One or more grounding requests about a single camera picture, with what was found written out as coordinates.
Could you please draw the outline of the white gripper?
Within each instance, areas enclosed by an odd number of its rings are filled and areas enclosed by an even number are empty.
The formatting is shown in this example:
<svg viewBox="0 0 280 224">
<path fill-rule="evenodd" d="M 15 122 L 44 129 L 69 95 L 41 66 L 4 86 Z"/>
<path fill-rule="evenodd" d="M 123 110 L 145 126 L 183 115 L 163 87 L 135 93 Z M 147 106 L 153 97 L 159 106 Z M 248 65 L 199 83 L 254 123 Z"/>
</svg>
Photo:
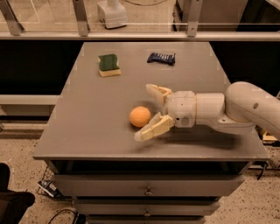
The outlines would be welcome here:
<svg viewBox="0 0 280 224">
<path fill-rule="evenodd" d="M 135 133 L 136 141 L 147 141 L 163 135 L 174 125 L 177 128 L 191 128 L 195 124 L 196 95 L 193 91 L 178 91 L 173 94 L 167 87 L 154 84 L 147 84 L 145 87 L 158 106 L 166 106 L 168 115 L 161 115 L 160 112 L 155 114 L 148 124 Z"/>
</svg>

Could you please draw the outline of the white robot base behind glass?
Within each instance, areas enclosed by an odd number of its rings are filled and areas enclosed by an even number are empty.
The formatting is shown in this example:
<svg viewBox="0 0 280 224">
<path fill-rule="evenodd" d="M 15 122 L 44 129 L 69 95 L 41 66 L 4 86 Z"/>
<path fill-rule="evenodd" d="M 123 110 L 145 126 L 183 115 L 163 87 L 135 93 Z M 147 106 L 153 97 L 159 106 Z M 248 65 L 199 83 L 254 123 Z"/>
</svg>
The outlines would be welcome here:
<svg viewBox="0 0 280 224">
<path fill-rule="evenodd" d="M 97 3 L 98 18 L 107 29 L 123 27 L 128 23 L 125 7 L 119 0 L 101 0 Z"/>
</svg>

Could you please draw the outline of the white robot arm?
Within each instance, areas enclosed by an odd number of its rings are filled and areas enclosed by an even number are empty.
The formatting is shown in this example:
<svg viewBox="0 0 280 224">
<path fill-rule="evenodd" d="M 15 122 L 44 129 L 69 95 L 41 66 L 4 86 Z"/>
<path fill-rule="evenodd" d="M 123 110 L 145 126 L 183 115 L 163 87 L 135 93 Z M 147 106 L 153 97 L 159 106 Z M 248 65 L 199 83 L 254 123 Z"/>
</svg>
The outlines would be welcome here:
<svg viewBox="0 0 280 224">
<path fill-rule="evenodd" d="M 137 141 L 163 135 L 173 127 L 195 125 L 228 134 L 249 133 L 259 126 L 280 139 L 280 101 L 251 83 L 235 82 L 223 94 L 173 92 L 153 84 L 148 84 L 146 91 L 160 111 L 135 134 Z"/>
</svg>

